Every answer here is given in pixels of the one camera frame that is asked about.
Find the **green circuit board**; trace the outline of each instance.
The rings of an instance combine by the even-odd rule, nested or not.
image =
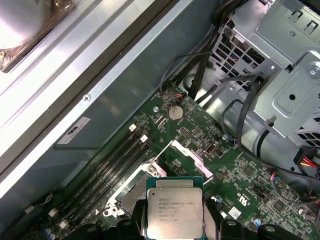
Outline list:
[[[181,90],[174,85],[170,85],[166,91],[179,93]],[[169,109],[173,106],[180,106],[183,109],[181,119],[172,120],[170,118]],[[282,226],[302,239],[317,239],[314,224],[305,221],[299,215],[299,209],[304,208],[311,214],[314,214],[314,212],[307,207],[297,207],[279,199],[272,189],[270,173],[263,170],[261,164],[246,158],[232,142],[223,140],[223,132],[219,124],[207,112],[188,97],[177,99],[171,96],[162,96],[159,92],[79,173],[59,196],[58,200],[52,204],[52,207],[61,205],[68,199],[69,192],[82,187],[83,178],[93,174],[94,167],[127,134],[128,128],[132,124],[143,130],[153,142],[151,147],[140,157],[139,163],[157,156],[172,140],[176,140],[185,148],[194,151],[203,160],[204,165],[214,174],[214,178],[204,185],[203,190],[207,197],[218,197],[222,200],[219,204],[219,210],[225,218],[236,219],[252,231],[257,230],[253,219],[259,219],[262,224]],[[173,146],[169,146],[159,156],[158,164],[170,177],[203,176],[204,182],[208,180],[195,167],[192,158],[183,155]],[[127,172],[118,181],[117,185],[103,196],[103,199],[95,206],[95,210],[88,214],[85,219],[93,216],[95,211],[103,210],[110,195],[131,173],[132,171]],[[289,186],[280,180],[277,180],[276,183],[285,197],[295,201],[298,199],[298,194]],[[100,216],[98,220],[106,228],[115,222],[113,216]]]

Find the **integrated circuit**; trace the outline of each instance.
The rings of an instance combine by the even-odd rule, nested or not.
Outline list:
[[[286,205],[281,200],[278,200],[273,205],[273,208],[280,213],[285,208],[285,206]]]
[[[250,165],[247,165],[244,167],[244,169],[242,170],[242,172],[247,176],[247,177],[250,177],[251,174],[255,171],[255,169],[250,166]]]
[[[156,187],[149,189],[147,182],[147,237],[149,239],[202,238],[204,234],[202,189],[194,187],[191,179],[167,182],[156,184]]]

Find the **metal bracket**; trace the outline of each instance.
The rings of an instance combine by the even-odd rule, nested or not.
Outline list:
[[[320,59],[308,53],[291,71],[282,70],[261,91],[254,112],[268,125],[273,119],[275,134],[295,133],[320,106]]]
[[[105,211],[102,213],[104,217],[124,215],[125,212],[117,207],[118,201],[116,197],[122,192],[126,186],[138,175],[139,172],[144,171],[150,174],[152,177],[166,177],[167,173],[154,161],[155,158],[151,158],[148,162],[140,165],[125,182],[114,192],[114,194],[109,198],[108,202],[105,205]]]

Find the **ram slot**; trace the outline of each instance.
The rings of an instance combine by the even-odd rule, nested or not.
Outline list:
[[[70,204],[68,204],[66,207],[63,208],[63,212],[68,213],[68,216],[71,214],[70,210],[74,205],[77,205],[80,201],[83,200],[84,196],[88,193],[88,191],[92,190],[92,187],[97,184],[97,182],[103,177],[110,169],[112,168],[112,165],[114,164],[113,160],[118,159],[120,156],[122,156],[124,151],[126,151],[130,146],[132,146],[138,139],[138,135],[134,134],[130,138],[125,139],[122,141],[121,146],[117,144],[117,149],[112,151],[112,154],[108,154],[108,158],[106,161],[106,165],[103,169],[100,171],[97,171],[97,174],[95,174],[92,178],[89,178],[89,181],[85,184],[84,187],[81,188],[80,191],[77,192],[75,197],[70,201]]]
[[[90,202],[92,200],[92,198],[105,186],[105,184],[110,181],[110,176],[113,176],[115,173],[117,173],[117,171],[122,167],[122,165],[128,160],[130,159],[130,157],[132,155],[134,155],[136,153],[136,151],[138,151],[140,148],[140,140],[137,140],[135,142],[135,144],[123,155],[123,157],[120,158],[120,160],[118,160],[117,162],[114,162],[115,167],[113,168],[112,173],[109,173],[106,178],[104,179],[100,179],[100,181],[98,181],[99,184],[96,184],[94,186],[94,191],[90,191],[90,193],[84,198],[84,201],[80,202],[77,207],[75,209],[72,210],[71,213],[74,214],[69,214],[68,217],[70,219],[72,219],[74,216],[78,215],[79,212],[83,209],[83,206],[85,206],[88,202]]]
[[[90,212],[93,212],[96,206],[103,200],[103,198],[106,197],[108,192],[113,189],[119,183],[119,181],[130,171],[132,172],[132,169],[137,168],[141,164],[142,161],[140,161],[140,159],[144,154],[146,154],[149,148],[150,147],[148,145],[144,145],[135,155],[131,157],[131,159],[122,167],[123,171],[121,171],[118,176],[107,185],[107,187],[101,193],[100,197],[98,197],[94,202],[90,203],[88,208],[86,208],[86,210],[81,215],[79,215],[79,217],[77,217],[77,220],[75,222],[76,224],[81,223],[84,217],[90,214]]]

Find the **label sticker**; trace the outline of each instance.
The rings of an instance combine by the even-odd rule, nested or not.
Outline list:
[[[83,116],[80,120],[64,135],[57,144],[68,144],[87,125],[90,118]]]
[[[234,218],[234,220],[237,220],[237,218],[241,215],[241,212],[236,208],[233,207],[231,210],[228,212],[228,214]]]

